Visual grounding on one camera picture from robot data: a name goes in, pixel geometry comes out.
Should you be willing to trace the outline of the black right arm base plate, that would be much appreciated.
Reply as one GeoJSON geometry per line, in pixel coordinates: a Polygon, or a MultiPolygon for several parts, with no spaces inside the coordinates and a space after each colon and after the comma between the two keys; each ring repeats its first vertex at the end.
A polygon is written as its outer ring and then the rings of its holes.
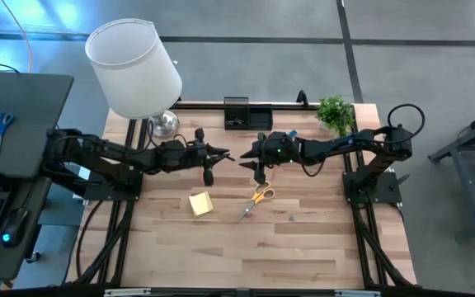
{"type": "Polygon", "coordinates": [[[344,172],[342,176],[346,200],[353,204],[401,203],[402,196],[394,172],[378,177],[362,177],[360,172],[344,172]]]}

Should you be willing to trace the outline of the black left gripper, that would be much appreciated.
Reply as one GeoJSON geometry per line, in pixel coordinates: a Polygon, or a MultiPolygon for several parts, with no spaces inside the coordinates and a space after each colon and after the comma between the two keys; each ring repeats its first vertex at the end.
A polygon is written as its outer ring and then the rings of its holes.
{"type": "Polygon", "coordinates": [[[229,154],[228,149],[216,148],[206,144],[204,138],[204,130],[198,128],[195,130],[195,138],[185,144],[176,139],[162,142],[162,170],[164,172],[175,172],[202,167],[204,184],[212,186],[214,184],[212,167],[224,159],[231,159],[231,157],[224,155],[229,154]]]}

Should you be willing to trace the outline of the yellow sticky note pad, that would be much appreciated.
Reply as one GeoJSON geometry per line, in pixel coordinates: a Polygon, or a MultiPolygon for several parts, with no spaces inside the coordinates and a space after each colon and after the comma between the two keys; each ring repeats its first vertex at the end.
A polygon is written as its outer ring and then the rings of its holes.
{"type": "Polygon", "coordinates": [[[189,197],[190,206],[194,216],[209,213],[214,209],[212,200],[207,191],[189,197]]]}

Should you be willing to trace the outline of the small green potted plant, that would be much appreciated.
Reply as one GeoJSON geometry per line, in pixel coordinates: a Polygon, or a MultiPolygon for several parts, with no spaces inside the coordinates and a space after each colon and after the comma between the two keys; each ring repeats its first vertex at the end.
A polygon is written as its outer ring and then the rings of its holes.
{"type": "Polygon", "coordinates": [[[323,130],[334,131],[341,137],[350,134],[355,124],[353,107],[341,95],[320,98],[316,118],[323,130]]]}

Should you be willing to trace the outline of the silver metal bracket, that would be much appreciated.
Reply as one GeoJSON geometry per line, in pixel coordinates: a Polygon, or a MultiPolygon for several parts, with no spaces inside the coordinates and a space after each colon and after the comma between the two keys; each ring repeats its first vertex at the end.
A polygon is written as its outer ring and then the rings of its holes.
{"type": "Polygon", "coordinates": [[[382,297],[379,291],[372,290],[336,290],[335,297],[382,297]]]}
{"type": "Polygon", "coordinates": [[[105,290],[103,297],[141,297],[151,294],[150,288],[119,288],[105,290]]]}

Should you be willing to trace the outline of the black aluminium table frame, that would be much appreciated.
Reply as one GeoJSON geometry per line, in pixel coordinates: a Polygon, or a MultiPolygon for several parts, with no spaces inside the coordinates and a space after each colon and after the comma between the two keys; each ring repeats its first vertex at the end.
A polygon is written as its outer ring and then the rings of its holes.
{"type": "Polygon", "coordinates": [[[255,189],[252,171],[239,166],[254,131],[227,131],[223,106],[180,102],[180,133],[197,128],[231,160],[214,167],[207,189],[214,209],[194,216],[189,197],[205,191],[198,168],[145,177],[124,260],[111,259],[105,278],[123,287],[211,289],[360,289],[364,285],[352,210],[343,173],[372,159],[369,152],[329,158],[323,167],[283,165],[268,172],[275,198],[238,222],[255,189]],[[295,221],[289,221],[293,215],[295,221]]]}

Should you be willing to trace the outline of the black mesh desk organizer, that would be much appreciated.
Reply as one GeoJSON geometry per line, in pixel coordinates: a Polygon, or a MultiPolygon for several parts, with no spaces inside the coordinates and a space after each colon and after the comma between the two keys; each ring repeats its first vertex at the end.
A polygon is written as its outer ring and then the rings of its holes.
{"type": "Polygon", "coordinates": [[[226,130],[271,130],[273,125],[272,105],[252,104],[248,97],[225,97],[223,99],[224,128],[226,130]],[[226,120],[238,118],[244,126],[225,125],[226,120]]]}

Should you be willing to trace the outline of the white shade table lamp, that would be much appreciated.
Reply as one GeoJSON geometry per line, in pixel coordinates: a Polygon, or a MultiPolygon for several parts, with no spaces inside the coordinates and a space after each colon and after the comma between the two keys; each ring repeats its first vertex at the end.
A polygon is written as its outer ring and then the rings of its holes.
{"type": "Polygon", "coordinates": [[[117,115],[149,119],[155,137],[177,131],[179,120],[170,108],[180,98],[183,83],[151,21],[108,22],[88,36],[85,53],[117,115]]]}

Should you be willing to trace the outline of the black clamp lever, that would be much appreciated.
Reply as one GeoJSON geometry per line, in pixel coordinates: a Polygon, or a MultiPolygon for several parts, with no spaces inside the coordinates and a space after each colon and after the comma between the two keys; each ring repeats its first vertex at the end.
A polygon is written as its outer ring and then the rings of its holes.
{"type": "Polygon", "coordinates": [[[389,189],[390,189],[391,191],[397,191],[398,188],[400,187],[400,185],[401,185],[405,180],[407,180],[409,177],[410,177],[410,175],[409,175],[409,174],[406,174],[406,175],[404,175],[404,176],[402,176],[402,177],[396,179],[396,180],[394,181],[394,183],[391,184],[391,186],[389,187],[389,189]]]}

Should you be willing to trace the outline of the black computer mouse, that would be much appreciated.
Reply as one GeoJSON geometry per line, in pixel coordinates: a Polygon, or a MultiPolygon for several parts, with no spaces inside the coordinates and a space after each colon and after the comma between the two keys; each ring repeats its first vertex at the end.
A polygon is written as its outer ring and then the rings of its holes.
{"type": "Polygon", "coordinates": [[[27,209],[17,208],[5,218],[0,233],[1,244],[5,248],[13,248],[21,242],[28,214],[27,209]]]}

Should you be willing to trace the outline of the yellow handled scissors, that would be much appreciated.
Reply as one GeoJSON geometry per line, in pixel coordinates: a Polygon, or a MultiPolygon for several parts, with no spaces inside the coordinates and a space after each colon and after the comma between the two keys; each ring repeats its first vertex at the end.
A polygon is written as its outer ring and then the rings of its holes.
{"type": "Polygon", "coordinates": [[[238,216],[238,222],[244,219],[255,207],[255,205],[259,204],[263,200],[271,200],[274,197],[275,197],[275,191],[273,190],[273,188],[271,187],[271,184],[268,181],[256,186],[252,198],[245,205],[243,211],[238,216]]]}

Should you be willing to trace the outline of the grey side table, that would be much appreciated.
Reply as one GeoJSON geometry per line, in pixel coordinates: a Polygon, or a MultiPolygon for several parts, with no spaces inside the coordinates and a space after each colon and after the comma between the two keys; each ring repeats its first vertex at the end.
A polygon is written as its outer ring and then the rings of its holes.
{"type": "Polygon", "coordinates": [[[32,178],[73,85],[69,75],[0,73],[0,112],[12,113],[0,148],[0,173],[32,178]]]}

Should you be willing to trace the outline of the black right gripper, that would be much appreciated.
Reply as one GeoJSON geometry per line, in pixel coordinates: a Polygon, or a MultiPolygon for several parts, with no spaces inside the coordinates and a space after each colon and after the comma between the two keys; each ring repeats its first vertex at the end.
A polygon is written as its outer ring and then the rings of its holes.
{"type": "Polygon", "coordinates": [[[273,168],[284,163],[292,163],[299,159],[299,146],[295,136],[285,132],[272,132],[270,135],[259,134],[253,148],[240,156],[242,159],[257,158],[258,161],[239,163],[239,166],[255,171],[254,180],[266,182],[265,168],[273,168]]]}

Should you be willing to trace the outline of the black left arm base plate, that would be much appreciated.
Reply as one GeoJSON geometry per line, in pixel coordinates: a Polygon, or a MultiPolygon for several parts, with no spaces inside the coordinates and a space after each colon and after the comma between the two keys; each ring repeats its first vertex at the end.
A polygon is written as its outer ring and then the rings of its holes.
{"type": "Polygon", "coordinates": [[[140,197],[143,178],[136,177],[134,184],[127,187],[114,186],[104,177],[91,176],[91,185],[86,187],[84,200],[137,201],[140,197]]]}

